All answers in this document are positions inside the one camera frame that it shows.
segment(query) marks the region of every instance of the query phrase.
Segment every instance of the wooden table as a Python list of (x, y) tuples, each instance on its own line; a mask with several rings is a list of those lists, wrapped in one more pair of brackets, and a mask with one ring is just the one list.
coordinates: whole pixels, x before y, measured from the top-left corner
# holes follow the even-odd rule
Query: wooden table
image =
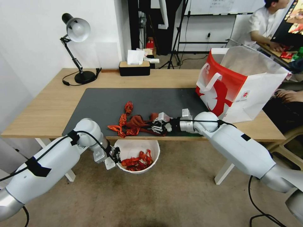
[[(62, 78), (77, 71), (74, 68), (62, 69), (50, 83), (37, 95), (28, 107), (2, 133), (3, 137), (35, 138), (45, 147), (50, 138), (62, 136), (62, 132), (74, 112), (86, 88), (194, 88), (199, 70), (152, 69), (150, 76), (121, 77), (118, 72), (100, 73), (97, 80), (82, 86), (65, 86)], [(75, 84), (74, 76), (66, 80)], [(285, 140), (283, 134), (276, 128), (268, 116), (261, 111), (254, 121), (235, 124), (239, 130), (259, 142), (274, 142)], [(206, 140), (204, 137), (126, 137), (126, 139), (155, 139), (155, 140)], [(217, 175), (218, 184), (232, 169), (227, 162)], [(66, 175), (73, 181), (72, 171)]]
[(270, 49), (270, 47), (265, 45), (265, 44), (258, 43), (258, 45), (260, 46), (262, 51), (264, 51), (264, 52), (266, 52), (267, 54), (270, 55), (270, 58), (272, 60), (276, 60), (282, 66), (284, 66), (286, 68), (289, 68), (288, 63), (291, 62), (291, 59), (281, 58), (281, 54), (282, 54), (281, 52), (274, 51), (274, 50)]

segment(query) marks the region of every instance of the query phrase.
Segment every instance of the white bucket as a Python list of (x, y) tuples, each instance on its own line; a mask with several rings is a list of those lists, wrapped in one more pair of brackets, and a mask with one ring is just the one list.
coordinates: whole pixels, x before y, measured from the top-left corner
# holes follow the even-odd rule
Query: white bucket
[(147, 149), (151, 150), (151, 158), (153, 160), (153, 163), (151, 164), (150, 167), (141, 170), (141, 171), (130, 171), (124, 168), (124, 166), (121, 165), (121, 163), (118, 163), (117, 166), (128, 173), (132, 174), (141, 174), (146, 171), (148, 171), (150, 168), (152, 168), (160, 155), (160, 147), (159, 143), (157, 140), (117, 140), (115, 143), (115, 147), (120, 148), (120, 158), (121, 161), (124, 159), (129, 159), (129, 158), (137, 158), (139, 157), (139, 152), (143, 151), (146, 153)]

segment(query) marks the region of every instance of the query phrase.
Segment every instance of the lamp shade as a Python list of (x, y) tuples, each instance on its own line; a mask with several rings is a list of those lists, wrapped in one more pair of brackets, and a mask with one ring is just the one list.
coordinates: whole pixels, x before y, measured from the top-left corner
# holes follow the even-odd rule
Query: lamp shade
[(62, 20), (66, 24), (67, 35), (74, 42), (83, 42), (91, 33), (91, 27), (86, 20), (73, 18), (68, 13), (62, 15)]

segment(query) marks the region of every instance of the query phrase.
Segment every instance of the table leg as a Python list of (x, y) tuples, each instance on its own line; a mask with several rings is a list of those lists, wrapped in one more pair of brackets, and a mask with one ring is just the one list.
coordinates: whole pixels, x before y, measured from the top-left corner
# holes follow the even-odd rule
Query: table leg
[(234, 168), (234, 164), (232, 164), (230, 161), (226, 161), (224, 166), (220, 169), (218, 174), (215, 177), (215, 183), (216, 185), (220, 185), (222, 181), (227, 177), (227, 175), (230, 173), (230, 171)]
[[(50, 144), (51, 140), (50, 139), (45, 139), (45, 138), (35, 138), (36, 141), (40, 144), (40, 146), (42, 148), (45, 148), (48, 144)], [(75, 173), (72, 170), (69, 170), (66, 174), (65, 174), (66, 178), (73, 182), (76, 178)]]

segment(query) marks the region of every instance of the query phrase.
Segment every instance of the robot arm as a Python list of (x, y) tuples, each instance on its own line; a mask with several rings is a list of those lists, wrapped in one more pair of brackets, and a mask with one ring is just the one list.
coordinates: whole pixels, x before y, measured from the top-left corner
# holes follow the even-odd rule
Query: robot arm
[(203, 112), (192, 121), (189, 111), (186, 112), (188, 114), (185, 119), (180, 119), (181, 131), (195, 132), (205, 136), (214, 148), (239, 170), (259, 178), (273, 190), (287, 193), (292, 188), (297, 188), (286, 200), (286, 205), (290, 212), (303, 223), (303, 171), (279, 166), (261, 144), (232, 125), (216, 123), (219, 119), (215, 114)]
[[(103, 137), (99, 125), (91, 119), (82, 119), (74, 131), (85, 131), (93, 135), (105, 148), (108, 154), (113, 154), (109, 142)], [(72, 138), (57, 138), (44, 149), (34, 155), (37, 162), (44, 168), (50, 169), (46, 177), (39, 177), (29, 169), (15, 175), (10, 183), (0, 191), (0, 222), (17, 213), (27, 202), (50, 190), (80, 159), (80, 155), (90, 148), (97, 163), (105, 161), (106, 168), (115, 166), (111, 157), (106, 157), (104, 150), (86, 133), (78, 133), (78, 140), (72, 145)], [(26, 168), (24, 163), (17, 171)]]
[[(213, 113), (200, 113), (193, 120), (188, 109), (185, 109), (181, 118), (171, 119), (166, 114), (160, 113), (157, 121), (162, 125), (161, 129), (168, 132), (178, 130), (205, 136), (238, 169), (258, 177), (274, 190), (286, 193), (291, 188), (297, 188), (287, 199), (286, 205), (291, 213), (303, 223), (302, 171), (278, 166), (262, 145), (234, 126), (220, 124)], [(71, 144), (75, 142), (72, 138), (58, 138), (34, 156), (41, 166), (50, 169), (45, 177), (38, 177), (26, 169), (14, 176), (8, 186), (0, 191), (0, 221), (13, 216), (25, 203), (51, 189), (79, 161), (80, 155), (87, 148), (94, 152), (97, 163), (105, 162), (107, 169), (116, 165), (120, 151), (110, 146), (96, 122), (83, 119), (74, 130), (79, 136), (75, 144)]]

